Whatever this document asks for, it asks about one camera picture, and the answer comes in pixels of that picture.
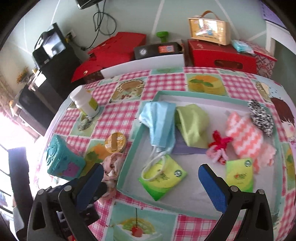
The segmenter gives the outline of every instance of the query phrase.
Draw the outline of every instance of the window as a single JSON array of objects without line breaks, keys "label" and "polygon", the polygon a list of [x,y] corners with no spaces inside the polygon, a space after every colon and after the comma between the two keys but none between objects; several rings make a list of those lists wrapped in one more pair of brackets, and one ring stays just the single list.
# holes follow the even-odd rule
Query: window
[{"label": "window", "polygon": [[8,152],[0,144],[0,211],[12,213],[12,196]]}]

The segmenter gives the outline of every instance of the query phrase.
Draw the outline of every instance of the red gift box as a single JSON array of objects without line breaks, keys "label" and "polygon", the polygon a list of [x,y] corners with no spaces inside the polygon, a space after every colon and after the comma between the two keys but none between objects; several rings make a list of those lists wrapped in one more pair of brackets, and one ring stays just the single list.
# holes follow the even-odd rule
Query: red gift box
[{"label": "red gift box", "polygon": [[218,45],[206,41],[188,40],[189,55],[196,67],[212,67],[257,74],[256,58],[238,53],[232,45]]},{"label": "red gift box", "polygon": [[133,49],[146,44],[146,34],[118,32],[88,52],[90,58],[74,72],[71,82],[84,79],[86,83],[101,80],[101,70],[133,60]]},{"label": "red gift box", "polygon": [[277,59],[259,45],[245,40],[241,41],[247,43],[256,54],[257,74],[270,79]]},{"label": "red gift box", "polygon": [[88,54],[96,58],[97,64],[108,68],[134,60],[133,49],[146,44],[146,34],[118,32],[114,37],[102,42]]}]

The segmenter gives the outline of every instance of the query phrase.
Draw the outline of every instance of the surgical mask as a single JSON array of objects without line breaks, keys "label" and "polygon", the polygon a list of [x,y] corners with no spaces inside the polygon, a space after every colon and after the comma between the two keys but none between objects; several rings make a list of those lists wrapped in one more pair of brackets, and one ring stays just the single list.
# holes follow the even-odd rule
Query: surgical mask
[{"label": "surgical mask", "polygon": [[[164,155],[171,153],[175,145],[175,109],[176,104],[168,102],[148,102],[145,104],[139,120],[149,128],[150,144],[153,146],[152,153],[148,158],[147,164],[142,171],[142,178],[152,181],[157,178],[165,168]],[[163,166],[157,175],[150,179],[145,179],[144,173],[149,168],[163,159]]]}]

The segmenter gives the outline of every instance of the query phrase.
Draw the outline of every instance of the blue gripper pad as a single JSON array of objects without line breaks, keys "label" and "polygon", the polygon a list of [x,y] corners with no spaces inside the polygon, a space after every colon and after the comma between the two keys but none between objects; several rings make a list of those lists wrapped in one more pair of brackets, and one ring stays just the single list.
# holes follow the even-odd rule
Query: blue gripper pad
[{"label": "blue gripper pad", "polygon": [[211,199],[215,209],[225,213],[230,200],[230,192],[226,182],[217,177],[207,164],[202,164],[198,169],[198,178]]},{"label": "blue gripper pad", "polygon": [[98,165],[76,197],[76,209],[85,210],[104,177],[103,165]]}]

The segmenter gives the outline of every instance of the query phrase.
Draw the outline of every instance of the mint green wall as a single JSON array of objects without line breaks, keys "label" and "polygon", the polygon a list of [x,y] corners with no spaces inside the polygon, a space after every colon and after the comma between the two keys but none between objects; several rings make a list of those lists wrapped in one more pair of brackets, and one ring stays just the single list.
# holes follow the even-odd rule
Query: mint green wall
[{"label": "mint green wall", "polygon": [[275,64],[271,79],[284,87],[293,103],[296,105],[296,55],[281,43],[276,42],[274,57],[276,57],[278,61]]},{"label": "mint green wall", "polygon": [[[221,20],[233,23],[233,39],[248,40],[259,35],[253,42],[265,46],[266,25],[258,0],[107,0],[105,11],[117,20],[117,31],[145,33],[149,42],[157,42],[159,39],[152,35],[152,30],[159,6],[162,10],[155,31],[169,31],[170,40],[190,38],[188,18],[212,10]],[[17,75],[24,66],[34,67],[31,57],[34,45],[51,22],[57,22],[64,34],[73,29],[75,41],[87,46],[96,35],[92,21],[95,12],[95,6],[79,10],[75,0],[41,0],[22,18],[0,52],[0,71],[15,93],[22,88],[15,82]],[[99,34],[94,46],[106,39]],[[80,59],[87,59],[86,52],[74,49]]]}]

